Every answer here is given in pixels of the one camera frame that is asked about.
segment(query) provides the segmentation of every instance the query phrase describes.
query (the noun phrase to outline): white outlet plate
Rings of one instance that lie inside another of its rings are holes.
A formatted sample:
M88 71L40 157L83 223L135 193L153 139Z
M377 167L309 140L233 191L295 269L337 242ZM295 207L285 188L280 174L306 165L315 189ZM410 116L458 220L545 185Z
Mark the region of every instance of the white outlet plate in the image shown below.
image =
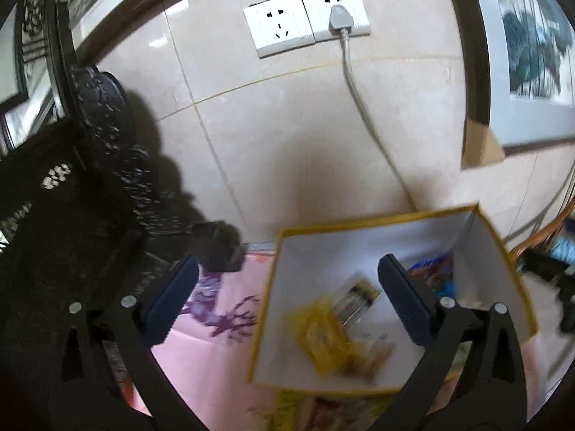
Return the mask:
M260 58L315 43L301 0L268 0L244 9Z
M316 42L336 39L339 34L330 29L330 14L333 5L340 4L354 18L354 27L351 28L351 36L364 36L370 34L369 21L362 0L303 0L309 22L312 26L313 36Z

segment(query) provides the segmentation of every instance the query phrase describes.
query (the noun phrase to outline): silver bolt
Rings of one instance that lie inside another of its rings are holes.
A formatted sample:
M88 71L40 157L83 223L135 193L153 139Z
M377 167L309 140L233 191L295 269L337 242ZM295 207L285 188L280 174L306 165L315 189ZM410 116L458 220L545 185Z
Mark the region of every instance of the silver bolt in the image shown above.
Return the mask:
M455 306L455 300L450 296L442 296L439 304L449 310Z
M499 314L505 314L507 312L507 306L505 306L503 303L495 303L495 310Z
M82 304L79 301L75 301L74 303L68 306L68 311L70 314L79 313L82 310Z
M131 308L132 306L134 306L136 304L136 297L133 295L127 295L127 296L122 298L122 301L120 302L120 304L124 308Z

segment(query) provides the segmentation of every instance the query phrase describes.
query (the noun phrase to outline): tiled wall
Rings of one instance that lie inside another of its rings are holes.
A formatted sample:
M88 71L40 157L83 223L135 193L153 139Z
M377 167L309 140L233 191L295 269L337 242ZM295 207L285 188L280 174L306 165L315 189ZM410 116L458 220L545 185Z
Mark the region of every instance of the tiled wall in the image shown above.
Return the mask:
M149 130L144 144L173 161L208 218L238 225L246 241L407 211L349 94L339 42L258 59L242 10L259 1L165 0L103 54L100 69ZM465 81L451 0L363 1L372 34L351 40L355 75L418 207L480 201L516 241L552 203L548 222L575 148L461 171Z

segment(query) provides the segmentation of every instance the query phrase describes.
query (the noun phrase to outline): framed painting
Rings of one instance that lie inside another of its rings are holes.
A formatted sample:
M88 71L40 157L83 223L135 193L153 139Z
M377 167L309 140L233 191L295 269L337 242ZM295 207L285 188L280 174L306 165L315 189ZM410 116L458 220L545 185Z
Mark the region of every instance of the framed painting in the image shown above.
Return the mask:
M575 140L575 0L453 0L468 89L464 160Z

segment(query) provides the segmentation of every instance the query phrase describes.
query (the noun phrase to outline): white box with yellow trim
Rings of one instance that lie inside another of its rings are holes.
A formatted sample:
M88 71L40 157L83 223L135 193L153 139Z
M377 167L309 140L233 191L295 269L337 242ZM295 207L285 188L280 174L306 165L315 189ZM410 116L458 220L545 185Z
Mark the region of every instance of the white box with yellow trim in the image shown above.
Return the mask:
M479 206L284 230L270 276L249 380L313 395L370 395L400 389L423 355L382 293L366 313L381 324L393 354L372 383L320 376L286 327L286 316L330 295L354 274L379 286L377 265L393 253L408 269L453 251L455 298L462 306L510 310L521 343L537 332L531 302L505 248Z

